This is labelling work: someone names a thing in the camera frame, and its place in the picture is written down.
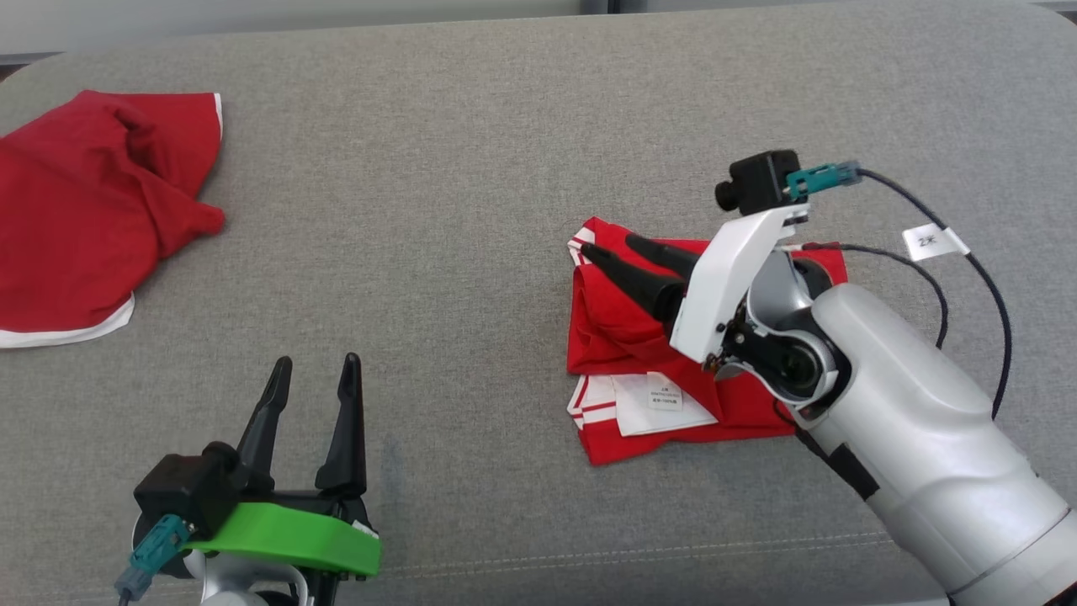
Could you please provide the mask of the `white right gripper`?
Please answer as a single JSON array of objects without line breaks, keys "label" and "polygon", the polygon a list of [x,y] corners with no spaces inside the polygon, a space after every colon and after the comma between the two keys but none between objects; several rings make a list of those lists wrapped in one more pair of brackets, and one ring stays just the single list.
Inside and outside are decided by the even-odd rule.
[{"label": "white right gripper", "polygon": [[654,321],[676,319],[670,346],[703,364],[721,355],[724,332],[719,325],[732,321],[770,253],[795,234],[796,227],[788,222],[808,217],[810,210],[809,203],[784,206],[727,221],[700,257],[637,232],[624,238],[632,252],[680,279],[646,271],[589,242],[581,244],[581,254]]}]

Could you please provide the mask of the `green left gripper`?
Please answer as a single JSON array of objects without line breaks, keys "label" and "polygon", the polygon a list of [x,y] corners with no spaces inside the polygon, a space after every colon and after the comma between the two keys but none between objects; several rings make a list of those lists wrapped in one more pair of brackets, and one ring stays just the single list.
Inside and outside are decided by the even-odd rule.
[{"label": "green left gripper", "polygon": [[[289,399],[292,369],[291,357],[276,361],[238,445],[240,467],[235,483],[244,497],[262,497],[274,490],[274,441]],[[354,352],[342,360],[336,396],[339,410],[333,438],[314,487],[331,495],[361,496],[367,490],[367,471],[362,365]],[[378,575],[382,544],[369,524],[364,502],[338,501],[330,509],[314,513],[276,502],[242,502],[210,540],[188,540],[184,549],[331,574]]]}]

